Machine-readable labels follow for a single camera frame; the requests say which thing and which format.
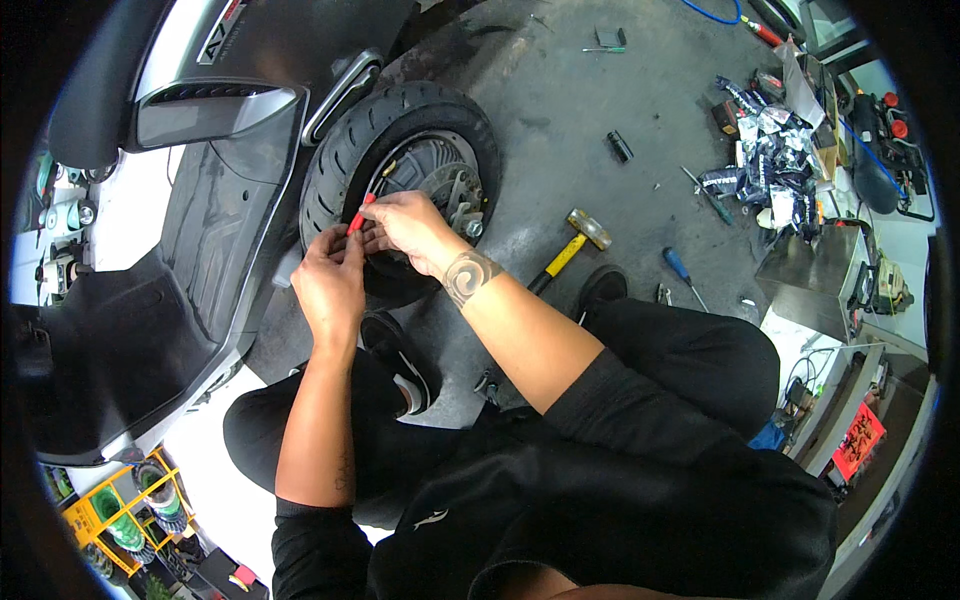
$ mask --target concrete floor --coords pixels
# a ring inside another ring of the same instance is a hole
[[[704,0],[702,6],[733,10],[728,0]],[[749,7],[744,10],[753,17]],[[623,27],[626,54],[583,53],[595,46],[594,26]],[[627,271],[633,296],[651,299],[663,282],[675,305],[697,308],[660,255],[672,246],[712,312],[759,324],[767,302],[754,281],[763,252],[756,221],[727,201],[735,223],[724,225],[692,194],[680,165],[699,175],[732,161],[732,143],[709,113],[729,97],[714,87],[714,76],[744,84],[755,68],[776,64],[745,27],[715,23],[680,0],[490,0],[391,64],[381,84],[450,84],[490,116],[504,172],[479,249],[519,280],[531,280],[569,241],[573,231],[564,216],[571,207],[606,227],[610,249],[588,246],[544,293],[559,310],[570,314],[589,273],[607,263]],[[620,164],[606,143],[614,129],[636,155],[628,164]],[[758,307],[742,304],[742,297]],[[471,388],[493,362],[453,304],[438,294],[395,316],[444,374],[437,404],[418,422],[472,424],[482,400]],[[277,292],[248,365],[270,383],[304,360],[309,348],[293,291]],[[504,385],[501,403],[522,401]]]

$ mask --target black shirt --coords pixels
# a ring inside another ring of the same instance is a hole
[[[542,419],[471,432],[375,548],[349,508],[278,500],[276,526],[277,599],[488,600],[517,563],[578,586],[813,598],[836,505],[605,349]]]

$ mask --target metal box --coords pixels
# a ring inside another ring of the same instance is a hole
[[[782,236],[756,282],[779,316],[848,343],[853,328],[848,302],[854,294],[869,296],[856,290],[864,263],[870,265],[870,256],[860,228],[825,226],[812,245]]]

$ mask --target tattoo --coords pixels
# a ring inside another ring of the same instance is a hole
[[[333,485],[338,491],[345,490],[350,481],[350,458],[346,452],[340,455],[340,466],[337,467],[337,473]]]
[[[457,308],[463,308],[481,287],[503,268],[477,251],[461,252],[444,275],[444,288]]]

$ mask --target sneaker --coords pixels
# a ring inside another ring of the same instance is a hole
[[[580,290],[580,299],[577,302],[577,324],[584,325],[587,312],[591,311],[597,302],[627,298],[628,292],[627,276],[619,267],[604,265],[598,268],[587,277],[587,282]]]
[[[360,322],[362,348],[394,374],[394,383],[410,395],[408,415],[419,415],[433,405],[436,395],[423,371],[414,366],[419,356],[404,342],[403,330],[386,312],[369,312]]]

